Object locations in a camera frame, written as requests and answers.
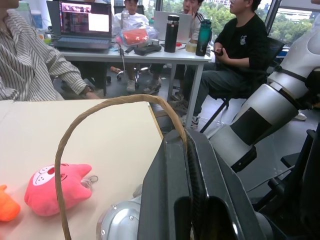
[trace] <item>beige table surface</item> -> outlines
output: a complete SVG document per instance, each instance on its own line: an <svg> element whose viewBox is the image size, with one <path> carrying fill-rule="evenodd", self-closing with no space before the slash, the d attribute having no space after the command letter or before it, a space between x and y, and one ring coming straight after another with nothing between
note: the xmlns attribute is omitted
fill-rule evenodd
<svg viewBox="0 0 320 240"><path fill-rule="evenodd" d="M1 240L64 239L60 216L35 215L24 203L25 190L36 171L54 163L70 123L102 101L0 101L0 185L21 205L18 218L0 222ZM67 211L72 239L96 239L98 218L112 204L132 198L161 141L146 102L102 109L75 129L61 162L90 164L88 176L99 181L91 198Z"/></svg>

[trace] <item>brown rope handle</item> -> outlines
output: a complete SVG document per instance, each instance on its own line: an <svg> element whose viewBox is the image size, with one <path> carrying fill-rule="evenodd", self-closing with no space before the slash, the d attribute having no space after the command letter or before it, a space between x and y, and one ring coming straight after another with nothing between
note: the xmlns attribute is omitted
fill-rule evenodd
<svg viewBox="0 0 320 240"><path fill-rule="evenodd" d="M64 238L66 240L71 240L71 236L70 236L70 230L69 230L69 225L68 225L68 220L67 220L67 215L66 215L66 205L65 205L65 200L64 200L63 193L62 193L61 177L60 177L61 157L62 157L62 154L65 150L66 144L67 144L72 132L75 130L75 128L91 114L98 112L99 110L104 109L109 106L112 106L112 105L129 104L129 103L135 103L135 102L149 102L149 103L153 103L153 104L159 104L164 109L164 111L169 115L169 117L171 118L175 129L178 131L179 135L182 138L184 146L187 148L187 135L184 130L184 127L182 126L182 124L179 120L178 115L171 108L171 106L163 98L161 98L159 96L152 96L152 95L146 95L146 94L136 94L136 95L131 95L131 96L115 97L115 98L108 99L104 102L101 102L100 104L98 104L98 105L88 109L84 113L80 114L71 123L71 125L66 130L65 134L63 135L62 139L60 140L58 150L55 155L55 163L54 163L55 192L57 195L57 201L58 201L60 216L61 216L61 220L62 220L62 229L63 229L63 233L64 233Z"/></svg>

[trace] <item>black t-shirt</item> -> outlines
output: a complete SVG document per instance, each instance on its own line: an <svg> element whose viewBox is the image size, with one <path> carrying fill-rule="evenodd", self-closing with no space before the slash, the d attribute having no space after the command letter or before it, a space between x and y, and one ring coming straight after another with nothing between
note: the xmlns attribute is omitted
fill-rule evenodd
<svg viewBox="0 0 320 240"><path fill-rule="evenodd" d="M249 58L251 69L263 70L268 52L265 23L256 14L244 26L236 27L237 23L236 18L229 21L215 42L222 44L229 58Z"/></svg>

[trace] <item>stuffed animal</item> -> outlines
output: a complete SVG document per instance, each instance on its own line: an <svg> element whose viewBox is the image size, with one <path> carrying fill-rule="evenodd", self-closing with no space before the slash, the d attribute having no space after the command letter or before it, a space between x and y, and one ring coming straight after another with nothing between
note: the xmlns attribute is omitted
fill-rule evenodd
<svg viewBox="0 0 320 240"><path fill-rule="evenodd" d="M8 194L5 193L7 186L0 186L0 221L9 222L20 212L20 206Z"/></svg>
<svg viewBox="0 0 320 240"><path fill-rule="evenodd" d="M61 163L60 169L66 209L91 197L91 190L81 184L82 178L92 169L90 165ZM37 215L51 216L59 213L54 165L41 168L31 177L24 201Z"/></svg>

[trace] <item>silver robotic arm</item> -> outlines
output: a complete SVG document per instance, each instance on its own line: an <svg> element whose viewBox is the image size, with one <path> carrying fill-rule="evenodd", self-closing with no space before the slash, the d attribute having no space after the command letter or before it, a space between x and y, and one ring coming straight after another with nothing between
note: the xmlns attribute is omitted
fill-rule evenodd
<svg viewBox="0 0 320 240"><path fill-rule="evenodd" d="M290 48L280 67L242 106L231 125L208 134L215 151L235 172L256 157L254 145L274 133L305 109L311 89L307 78L320 70L320 29L308 32Z"/></svg>

